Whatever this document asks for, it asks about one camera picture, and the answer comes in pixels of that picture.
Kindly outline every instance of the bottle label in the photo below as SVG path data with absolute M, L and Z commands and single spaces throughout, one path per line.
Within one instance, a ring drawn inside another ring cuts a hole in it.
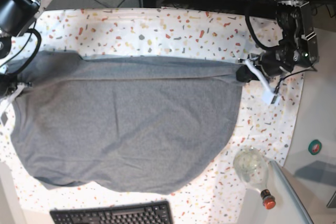
M 263 191 L 260 193 L 260 196 L 261 196 L 261 198 L 264 200 L 265 198 L 271 196 L 271 193 L 269 192 L 268 189 L 265 189 L 265 190 L 263 190 Z

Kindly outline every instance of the gray shirt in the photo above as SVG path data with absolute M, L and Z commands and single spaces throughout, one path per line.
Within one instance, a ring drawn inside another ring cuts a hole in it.
M 235 127 L 239 66 L 42 52 L 19 76 L 15 150 L 30 175 L 73 186 L 169 194 L 197 177 Z

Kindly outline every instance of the table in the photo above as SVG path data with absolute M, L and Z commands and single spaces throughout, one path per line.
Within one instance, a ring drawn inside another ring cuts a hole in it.
M 272 20 L 255 18 L 252 25 L 267 46 L 281 39 L 281 30 Z M 222 61 L 261 52 L 250 38 L 243 16 L 232 14 L 183 9 L 59 10 L 43 13 L 36 27 L 43 37 L 41 50 L 72 50 L 88 59 L 158 55 Z M 18 51 L 25 40 L 14 38 L 11 53 Z M 22 56 L 29 56 L 34 47 L 34 42 L 29 43 Z M 11 168 L 24 209 L 48 212 L 167 199 L 176 224 L 234 223 L 245 194 L 232 166 L 234 155 L 239 147 L 251 145 L 284 164 L 302 85 L 302 75 L 286 79 L 278 107 L 262 102 L 259 82 L 245 85 L 236 128 L 227 146 L 200 176 L 168 196 L 117 193 L 96 183 L 48 191 L 22 167 L 10 142 L 8 132 L 12 129 L 0 128 L 0 161 Z M 13 127 L 12 107 L 7 115 Z

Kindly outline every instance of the black keyboard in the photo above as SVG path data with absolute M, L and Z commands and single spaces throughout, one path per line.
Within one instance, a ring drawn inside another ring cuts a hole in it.
M 173 224 L 168 201 L 124 207 L 50 211 L 55 224 Z

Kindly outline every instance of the glass bottle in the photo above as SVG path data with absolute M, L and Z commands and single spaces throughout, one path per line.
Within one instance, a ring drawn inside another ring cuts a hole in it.
M 247 188 L 260 193 L 266 209 L 272 209 L 276 205 L 275 198 L 267 189 L 268 165 L 257 149 L 241 148 L 235 156 L 233 167 Z

